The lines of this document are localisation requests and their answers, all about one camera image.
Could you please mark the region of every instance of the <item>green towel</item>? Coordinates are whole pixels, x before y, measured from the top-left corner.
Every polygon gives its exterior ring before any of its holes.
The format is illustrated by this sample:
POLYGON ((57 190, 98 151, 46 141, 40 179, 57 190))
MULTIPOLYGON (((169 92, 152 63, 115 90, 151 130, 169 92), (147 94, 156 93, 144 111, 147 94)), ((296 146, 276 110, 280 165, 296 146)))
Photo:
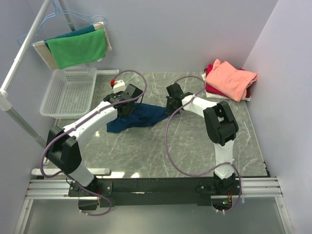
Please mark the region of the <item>green towel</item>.
POLYGON ((106 53, 104 30, 69 38, 50 39, 47 43, 59 69, 99 60, 106 53))

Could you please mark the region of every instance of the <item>beige towel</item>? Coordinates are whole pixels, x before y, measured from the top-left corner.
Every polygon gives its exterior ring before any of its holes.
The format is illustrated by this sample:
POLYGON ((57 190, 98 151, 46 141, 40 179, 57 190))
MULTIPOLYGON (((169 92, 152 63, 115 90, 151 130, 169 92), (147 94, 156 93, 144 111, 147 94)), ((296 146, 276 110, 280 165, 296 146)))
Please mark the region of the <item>beige towel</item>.
MULTIPOLYGON (((96 31, 100 30, 100 29, 103 29, 105 31, 106 52, 112 51, 112 47, 111 47, 111 44, 108 40, 107 33, 106 33, 106 30, 104 27, 104 23, 103 22, 95 23, 95 24, 93 24, 93 26, 94 26, 94 29, 96 31)), ((58 69, 58 66, 55 63, 55 60, 51 54, 51 51, 45 45, 44 41, 38 41, 38 42, 34 43, 33 47, 35 48, 37 53, 40 55, 40 57, 43 59, 43 61, 48 65, 48 67, 51 70, 58 69)))

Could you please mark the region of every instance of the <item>black clamp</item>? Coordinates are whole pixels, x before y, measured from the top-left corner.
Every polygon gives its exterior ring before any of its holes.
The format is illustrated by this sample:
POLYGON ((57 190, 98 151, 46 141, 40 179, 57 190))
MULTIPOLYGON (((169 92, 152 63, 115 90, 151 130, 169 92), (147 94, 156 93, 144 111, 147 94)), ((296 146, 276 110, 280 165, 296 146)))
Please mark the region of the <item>black clamp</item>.
POLYGON ((183 93, 180 85, 178 83, 174 83, 169 85, 167 88, 169 96, 167 96, 167 105, 166 105, 166 114, 172 115, 172 113, 182 106, 182 99, 186 96, 193 95, 190 92, 183 93))
POLYGON ((226 142, 236 138, 238 124, 227 102, 222 101, 205 109, 204 118, 212 142, 224 146, 226 142))
MULTIPOLYGON (((119 101, 130 100, 136 98, 141 93, 142 90, 137 88, 136 86, 129 84, 125 91, 120 91, 116 94, 109 94, 107 95, 103 101, 108 101, 109 103, 113 104, 119 101)), ((118 117, 124 118, 128 114, 131 114, 134 110, 134 103, 135 101, 115 105, 114 108, 117 109, 118 117)))

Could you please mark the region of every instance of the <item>blue hanger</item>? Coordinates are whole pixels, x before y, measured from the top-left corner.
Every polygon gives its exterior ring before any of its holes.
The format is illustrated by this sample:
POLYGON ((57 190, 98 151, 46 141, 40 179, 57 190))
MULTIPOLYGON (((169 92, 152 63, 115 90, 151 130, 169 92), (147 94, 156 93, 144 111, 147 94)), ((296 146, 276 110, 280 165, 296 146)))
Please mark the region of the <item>blue hanger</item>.
MULTIPOLYGON (((72 16, 75 16, 75 17, 81 19, 81 20, 84 20, 84 21, 88 22, 88 23, 91 24, 91 25, 92 25, 92 24, 95 24, 95 23, 90 23, 89 20, 84 19, 84 18, 79 17, 79 16, 85 16, 85 17, 90 18, 91 20, 94 19, 94 18, 100 17, 100 18, 103 18, 103 20, 102 20, 103 23, 106 22, 106 18, 105 18, 104 16, 93 16, 93 17, 92 17, 92 16, 89 16, 89 15, 86 15, 86 14, 83 14, 83 13, 79 13, 79 12, 76 12, 76 11, 69 11, 69 10, 62 11, 62 10, 60 10, 60 9, 56 6, 54 0, 52 0, 52 5, 53 5, 53 7, 54 7, 54 13, 51 13, 51 14, 47 15, 47 16, 43 19, 43 21, 42 21, 41 24, 39 25, 37 31, 41 28, 41 26, 44 24, 44 22, 46 22, 47 19, 53 18, 53 17, 55 17, 57 14, 60 14, 60 15, 66 15, 66 14, 72 15, 72 16)), ((27 34, 25 34, 25 35, 23 35, 23 36, 21 36, 21 37, 19 37, 19 38, 17 39, 17 42, 18 42, 19 45, 21 45, 20 39, 22 39, 22 38, 25 37, 25 36, 27 36, 27 34)))

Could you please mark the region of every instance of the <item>pink towel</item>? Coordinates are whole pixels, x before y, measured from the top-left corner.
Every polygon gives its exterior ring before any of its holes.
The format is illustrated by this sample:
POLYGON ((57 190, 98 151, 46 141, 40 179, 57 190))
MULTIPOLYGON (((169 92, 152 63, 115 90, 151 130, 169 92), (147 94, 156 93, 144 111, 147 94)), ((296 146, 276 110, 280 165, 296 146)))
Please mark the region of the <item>pink towel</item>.
POLYGON ((206 77, 206 82, 233 100, 240 101, 246 97, 246 89, 257 78, 257 73, 237 70, 227 61, 222 63, 217 59, 206 77))

